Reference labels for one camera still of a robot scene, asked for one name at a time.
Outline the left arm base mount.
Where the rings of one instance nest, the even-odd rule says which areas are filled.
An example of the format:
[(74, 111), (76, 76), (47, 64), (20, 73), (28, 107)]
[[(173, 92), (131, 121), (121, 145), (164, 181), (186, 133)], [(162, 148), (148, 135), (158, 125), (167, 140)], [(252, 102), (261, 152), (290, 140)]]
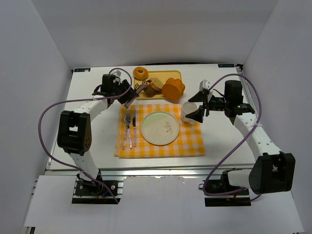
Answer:
[[(110, 189), (117, 201), (120, 201), (123, 181), (109, 179), (104, 180), (103, 183)], [(103, 185), (78, 178), (74, 186), (72, 204), (117, 205), (113, 196)]]

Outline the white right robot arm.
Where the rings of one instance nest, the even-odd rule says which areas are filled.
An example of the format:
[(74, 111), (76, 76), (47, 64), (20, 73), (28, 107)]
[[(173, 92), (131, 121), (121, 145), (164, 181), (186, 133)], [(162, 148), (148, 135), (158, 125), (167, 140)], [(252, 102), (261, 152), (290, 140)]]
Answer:
[(290, 191), (293, 184), (295, 158), (285, 153), (268, 137), (248, 103), (243, 102), (242, 83), (238, 80), (225, 82), (224, 94), (215, 97), (209, 82), (200, 83), (199, 92), (189, 102), (202, 102), (200, 107), (186, 117), (202, 123), (210, 111), (223, 111), (232, 125), (242, 134), (239, 143), (247, 143), (255, 163), (248, 169), (233, 168), (222, 172), (218, 185), (207, 178), (202, 189), (205, 195), (232, 195), (250, 189), (256, 195)]

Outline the dark brown croissant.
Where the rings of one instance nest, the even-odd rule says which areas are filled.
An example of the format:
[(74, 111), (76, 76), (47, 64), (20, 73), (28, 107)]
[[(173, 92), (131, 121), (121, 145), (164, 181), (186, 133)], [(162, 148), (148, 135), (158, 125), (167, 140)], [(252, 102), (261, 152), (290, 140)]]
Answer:
[(159, 94), (159, 91), (155, 90), (155, 89), (152, 88), (151, 86), (147, 86), (147, 87), (144, 89), (144, 93), (145, 93), (145, 96), (146, 96), (146, 97), (151, 98), (151, 97), (154, 97), (155, 95), (158, 95), (158, 94)]

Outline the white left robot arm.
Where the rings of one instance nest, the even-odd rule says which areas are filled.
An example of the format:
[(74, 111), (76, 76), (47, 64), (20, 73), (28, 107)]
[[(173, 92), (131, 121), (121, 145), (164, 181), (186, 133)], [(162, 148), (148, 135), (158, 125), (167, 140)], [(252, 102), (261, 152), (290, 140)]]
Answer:
[(90, 153), (92, 144), (91, 122), (117, 100), (124, 105), (138, 97), (128, 80), (118, 75), (104, 74), (102, 84), (94, 90), (91, 100), (60, 114), (57, 145), (67, 153), (79, 168), (79, 179), (92, 181), (99, 178), (99, 168)]

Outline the stainless steel tongs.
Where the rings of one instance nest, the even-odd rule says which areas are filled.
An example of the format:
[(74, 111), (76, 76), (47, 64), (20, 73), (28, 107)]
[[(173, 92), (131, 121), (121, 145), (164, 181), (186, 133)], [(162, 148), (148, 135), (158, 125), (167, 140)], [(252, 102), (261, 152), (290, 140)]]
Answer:
[(134, 85), (134, 89), (131, 89), (125, 96), (126, 102), (123, 104), (125, 109), (128, 109), (132, 102), (139, 97), (141, 91), (143, 91), (147, 87), (147, 81), (143, 80), (141, 83), (136, 83)]

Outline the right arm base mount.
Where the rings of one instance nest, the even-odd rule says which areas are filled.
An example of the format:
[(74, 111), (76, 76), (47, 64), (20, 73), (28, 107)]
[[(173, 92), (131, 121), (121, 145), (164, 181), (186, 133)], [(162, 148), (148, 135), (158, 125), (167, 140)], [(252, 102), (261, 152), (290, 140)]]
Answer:
[[(220, 179), (209, 180), (205, 187), (205, 192), (211, 194), (226, 193), (238, 190), (239, 187), (232, 186), (228, 182), (228, 172), (235, 168), (222, 172)], [(225, 196), (207, 196), (204, 198), (206, 207), (242, 207), (251, 206), (248, 190), (231, 193)]]

